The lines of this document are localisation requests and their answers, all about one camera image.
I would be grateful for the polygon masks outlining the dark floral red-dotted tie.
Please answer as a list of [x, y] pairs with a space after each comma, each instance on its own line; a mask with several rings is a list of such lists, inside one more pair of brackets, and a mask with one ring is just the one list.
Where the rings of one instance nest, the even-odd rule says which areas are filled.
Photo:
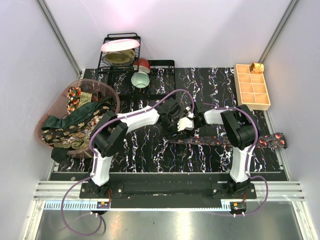
[[[226, 135], [223, 136], [194, 136], [180, 140], [168, 140], [173, 144], [185, 145], [203, 145], [203, 146], [227, 146], [231, 147], [231, 143]], [[268, 135], [260, 135], [255, 145], [256, 148], [261, 149], [275, 149], [288, 147], [285, 136], [281, 132], [276, 132]]]

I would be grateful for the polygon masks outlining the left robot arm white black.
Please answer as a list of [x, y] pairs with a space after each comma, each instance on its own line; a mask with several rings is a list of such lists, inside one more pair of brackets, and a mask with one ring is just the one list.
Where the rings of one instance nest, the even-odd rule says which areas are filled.
[[89, 148], [93, 153], [93, 167], [90, 173], [93, 184], [90, 192], [97, 198], [108, 193], [110, 167], [113, 156], [120, 151], [126, 135], [145, 126], [159, 124], [170, 134], [177, 132], [175, 120], [181, 111], [180, 105], [169, 98], [154, 106], [115, 114], [108, 111], [103, 115], [90, 135]]

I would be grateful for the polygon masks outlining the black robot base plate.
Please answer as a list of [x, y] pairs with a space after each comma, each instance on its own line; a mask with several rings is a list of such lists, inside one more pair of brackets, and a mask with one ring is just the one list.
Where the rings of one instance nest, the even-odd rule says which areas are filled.
[[236, 187], [227, 173], [115, 173], [109, 181], [96, 186], [82, 183], [81, 199], [111, 198], [113, 209], [209, 209], [220, 208], [221, 200], [255, 200], [253, 183]]

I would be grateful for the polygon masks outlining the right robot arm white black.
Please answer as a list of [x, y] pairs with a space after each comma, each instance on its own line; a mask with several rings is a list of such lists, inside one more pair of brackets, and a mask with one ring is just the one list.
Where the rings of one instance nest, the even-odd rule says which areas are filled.
[[229, 172], [233, 182], [227, 185], [228, 195], [239, 198], [245, 192], [244, 182], [251, 178], [250, 164], [258, 142], [260, 127], [247, 105], [194, 110], [194, 127], [223, 125], [228, 141], [233, 147], [232, 166]]

